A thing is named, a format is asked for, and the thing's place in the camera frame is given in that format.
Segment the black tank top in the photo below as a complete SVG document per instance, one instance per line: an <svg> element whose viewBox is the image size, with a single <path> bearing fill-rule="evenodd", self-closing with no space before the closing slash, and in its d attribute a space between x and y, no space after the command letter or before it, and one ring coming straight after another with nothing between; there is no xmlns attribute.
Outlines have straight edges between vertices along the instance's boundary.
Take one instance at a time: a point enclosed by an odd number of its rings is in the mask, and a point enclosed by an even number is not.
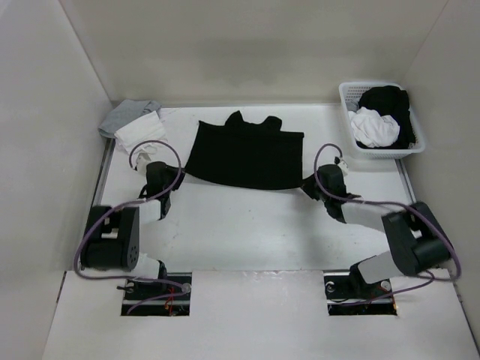
<svg viewBox="0 0 480 360"><path fill-rule="evenodd" d="M233 112L222 125L199 122L184 171L200 180L237 188L283 191L302 184L305 134L282 130L270 115L255 124Z"/></svg>

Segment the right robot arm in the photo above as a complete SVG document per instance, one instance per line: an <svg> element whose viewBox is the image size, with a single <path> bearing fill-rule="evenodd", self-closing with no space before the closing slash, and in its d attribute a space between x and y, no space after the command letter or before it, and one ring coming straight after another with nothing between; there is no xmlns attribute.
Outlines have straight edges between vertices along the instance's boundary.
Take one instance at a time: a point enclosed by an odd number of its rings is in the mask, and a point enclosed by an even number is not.
<svg viewBox="0 0 480 360"><path fill-rule="evenodd" d="M423 202L368 202L347 191L336 164L320 166L303 180L301 189L312 200L321 201L336 221L377 230L386 237L388 251L351 265L346 280L332 284L340 297L363 301L390 297L393 292L380 287L383 281L415 277L453 258L451 242Z"/></svg>

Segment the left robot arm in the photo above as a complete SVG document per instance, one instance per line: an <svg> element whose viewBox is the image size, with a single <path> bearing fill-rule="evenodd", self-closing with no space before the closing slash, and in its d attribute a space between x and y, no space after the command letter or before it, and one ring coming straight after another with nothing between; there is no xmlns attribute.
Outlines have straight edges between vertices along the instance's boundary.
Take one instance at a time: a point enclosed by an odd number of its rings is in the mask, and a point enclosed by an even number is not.
<svg viewBox="0 0 480 360"><path fill-rule="evenodd" d="M169 283L166 267L140 250L140 227L167 216L170 194L179 189L184 177L181 167L151 162L145 168L146 184L137 199L117 207L91 207L74 256L76 273L89 280L142 281L142 289L150 298L165 296Z"/></svg>

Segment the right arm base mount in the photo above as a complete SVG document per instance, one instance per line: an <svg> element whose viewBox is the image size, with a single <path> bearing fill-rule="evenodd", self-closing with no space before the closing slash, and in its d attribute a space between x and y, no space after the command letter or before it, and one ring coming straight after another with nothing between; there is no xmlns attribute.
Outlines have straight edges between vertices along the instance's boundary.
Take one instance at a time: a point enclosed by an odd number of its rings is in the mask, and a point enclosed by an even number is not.
<svg viewBox="0 0 480 360"><path fill-rule="evenodd" d="M396 316L390 280L353 284L348 271L323 275L330 316Z"/></svg>

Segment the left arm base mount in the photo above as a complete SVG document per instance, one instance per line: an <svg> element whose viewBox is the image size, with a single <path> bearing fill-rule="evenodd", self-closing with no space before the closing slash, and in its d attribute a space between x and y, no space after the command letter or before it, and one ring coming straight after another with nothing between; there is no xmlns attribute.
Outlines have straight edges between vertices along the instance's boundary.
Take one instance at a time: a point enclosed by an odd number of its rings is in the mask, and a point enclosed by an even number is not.
<svg viewBox="0 0 480 360"><path fill-rule="evenodd" d="M122 292L123 317L187 317L191 308L192 273L169 273L169 281L183 288L164 283L127 280L117 286Z"/></svg>

